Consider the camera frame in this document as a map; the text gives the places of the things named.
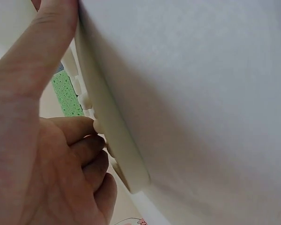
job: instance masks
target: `skin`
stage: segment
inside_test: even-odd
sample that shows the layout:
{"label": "skin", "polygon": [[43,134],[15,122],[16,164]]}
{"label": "skin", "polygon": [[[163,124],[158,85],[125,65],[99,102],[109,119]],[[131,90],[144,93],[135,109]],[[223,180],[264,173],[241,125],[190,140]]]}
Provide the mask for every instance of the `skin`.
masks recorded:
{"label": "skin", "polygon": [[0,60],[0,225],[110,222],[117,187],[93,120],[39,118],[40,97],[76,24],[76,0],[43,0]]}

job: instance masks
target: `finger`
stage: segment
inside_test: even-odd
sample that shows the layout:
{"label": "finger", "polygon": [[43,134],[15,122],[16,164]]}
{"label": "finger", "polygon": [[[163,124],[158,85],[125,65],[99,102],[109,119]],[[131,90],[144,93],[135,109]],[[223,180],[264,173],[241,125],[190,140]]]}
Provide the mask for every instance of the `finger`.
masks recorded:
{"label": "finger", "polygon": [[88,135],[95,135],[93,120],[85,116],[50,118],[64,133],[67,144],[72,145]]}
{"label": "finger", "polygon": [[108,169],[108,155],[105,151],[101,151],[93,162],[83,169],[86,181],[91,185],[93,191],[96,192],[101,186]]}
{"label": "finger", "polygon": [[95,193],[94,197],[98,209],[106,219],[106,224],[109,224],[117,198],[117,184],[111,174],[106,174],[101,187]]}
{"label": "finger", "polygon": [[0,60],[0,86],[40,97],[74,37],[77,0],[42,0],[30,26]]}
{"label": "finger", "polygon": [[71,150],[79,158],[81,166],[84,167],[102,151],[105,140],[98,135],[91,135],[73,144]]}

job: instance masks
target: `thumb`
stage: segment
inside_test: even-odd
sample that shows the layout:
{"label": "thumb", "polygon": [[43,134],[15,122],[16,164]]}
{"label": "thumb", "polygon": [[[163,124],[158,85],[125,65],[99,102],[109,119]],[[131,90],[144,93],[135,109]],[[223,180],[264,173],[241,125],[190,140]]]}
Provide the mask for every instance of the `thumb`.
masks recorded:
{"label": "thumb", "polygon": [[42,0],[31,25],[0,60],[0,88],[40,98],[74,37],[77,0]]}

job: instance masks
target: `pink pattern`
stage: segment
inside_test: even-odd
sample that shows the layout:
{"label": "pink pattern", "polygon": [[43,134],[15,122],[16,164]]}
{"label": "pink pattern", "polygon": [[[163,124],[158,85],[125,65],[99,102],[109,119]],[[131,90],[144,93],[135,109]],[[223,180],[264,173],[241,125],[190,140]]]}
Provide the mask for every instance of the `pink pattern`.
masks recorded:
{"label": "pink pattern", "polygon": [[148,225],[147,222],[144,219],[141,219],[137,223],[140,224],[140,225]]}

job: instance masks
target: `green sponge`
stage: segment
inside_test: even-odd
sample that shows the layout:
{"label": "green sponge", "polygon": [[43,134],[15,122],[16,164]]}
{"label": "green sponge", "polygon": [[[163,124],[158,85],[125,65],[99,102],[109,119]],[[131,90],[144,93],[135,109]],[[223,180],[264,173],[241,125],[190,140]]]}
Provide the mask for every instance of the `green sponge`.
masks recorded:
{"label": "green sponge", "polygon": [[83,116],[83,110],[66,71],[62,70],[56,73],[51,82],[64,115]]}

